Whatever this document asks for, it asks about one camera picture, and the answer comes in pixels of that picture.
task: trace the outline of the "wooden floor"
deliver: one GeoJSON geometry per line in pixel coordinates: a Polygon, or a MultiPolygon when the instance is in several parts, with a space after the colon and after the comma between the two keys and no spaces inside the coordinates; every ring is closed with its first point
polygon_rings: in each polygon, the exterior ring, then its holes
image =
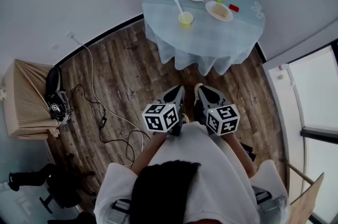
{"type": "MultiPolygon", "coordinates": [[[[254,148],[253,152],[257,155],[255,166],[258,168],[262,161],[272,159],[282,180],[286,181],[286,167],[280,161],[284,159],[284,143],[277,109],[256,49],[245,62],[231,66],[223,76],[211,71],[203,77],[196,65],[177,71],[173,59],[161,64],[157,47],[146,40],[144,23],[140,21],[91,45],[90,50],[95,64],[94,87],[98,98],[111,111],[141,129],[145,129],[141,117],[145,106],[174,85],[185,86],[184,106],[190,119],[196,83],[202,82],[223,91],[240,112],[237,135],[241,142],[254,148]]],[[[95,101],[91,91],[91,63],[87,50],[66,61],[61,70],[67,92],[82,84],[87,97],[95,101]]],[[[71,107],[71,121],[60,127],[59,138],[49,138],[49,147],[58,165],[65,165],[65,155],[72,153],[75,155],[73,162],[81,171],[94,171],[96,176],[86,179],[85,186],[98,192],[109,163],[130,163],[125,157],[126,145],[123,142],[104,144],[100,141],[98,125],[103,109],[100,105],[87,102],[81,89],[75,92],[71,107]]],[[[101,130],[102,138],[106,141],[126,139],[133,126],[109,112],[106,117],[108,120],[101,130]]],[[[133,133],[130,137],[136,155],[140,153],[141,142],[139,133],[133,133]]],[[[85,194],[81,196],[82,208],[92,210],[92,198],[85,194]]]]}

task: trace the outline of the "beige curtain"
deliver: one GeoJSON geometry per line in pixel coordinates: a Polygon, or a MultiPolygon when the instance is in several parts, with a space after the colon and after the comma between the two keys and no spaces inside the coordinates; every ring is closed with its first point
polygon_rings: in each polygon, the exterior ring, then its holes
{"type": "Polygon", "coordinates": [[[51,119],[44,100],[45,83],[53,66],[15,60],[8,69],[4,85],[5,119],[9,136],[24,139],[47,139],[58,122],[51,119]]]}

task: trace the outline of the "person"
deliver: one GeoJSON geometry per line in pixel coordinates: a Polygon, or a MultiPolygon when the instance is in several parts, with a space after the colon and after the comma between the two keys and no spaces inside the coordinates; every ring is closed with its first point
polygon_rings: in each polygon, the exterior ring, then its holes
{"type": "Polygon", "coordinates": [[[258,184],[264,188],[264,180],[274,178],[279,193],[257,191],[250,181],[256,177],[255,167],[234,133],[209,135],[200,122],[190,123],[187,117],[183,121],[179,136],[154,133],[131,169],[117,163],[108,166],[94,210],[97,223],[114,222],[109,217],[118,200],[129,204],[124,223],[130,224],[262,223],[262,212],[268,210],[259,210],[257,193],[269,197],[272,193],[273,198],[282,193],[284,204],[277,204],[277,221],[275,216],[267,219],[268,223],[287,220],[286,190],[276,168],[274,175],[264,175],[258,184]]]}

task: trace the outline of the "round table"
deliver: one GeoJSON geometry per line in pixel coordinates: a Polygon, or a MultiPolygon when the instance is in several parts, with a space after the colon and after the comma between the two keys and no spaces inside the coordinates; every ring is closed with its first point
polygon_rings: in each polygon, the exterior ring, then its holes
{"type": "Polygon", "coordinates": [[[179,0],[184,11],[194,16],[189,29],[181,27],[174,0],[143,0],[146,37],[157,44],[162,63],[175,57],[175,68],[182,70],[197,63],[207,75],[214,66],[220,75],[250,54],[264,29],[265,17],[257,0],[225,0],[239,7],[233,19],[222,22],[212,17],[204,2],[179,0]]]}

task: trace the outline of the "red block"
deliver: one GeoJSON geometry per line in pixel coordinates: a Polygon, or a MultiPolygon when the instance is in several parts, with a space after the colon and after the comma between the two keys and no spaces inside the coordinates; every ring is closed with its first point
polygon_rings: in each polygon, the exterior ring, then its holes
{"type": "Polygon", "coordinates": [[[229,9],[232,9],[235,12],[239,12],[239,8],[237,6],[232,5],[232,4],[230,4],[229,9]]]}

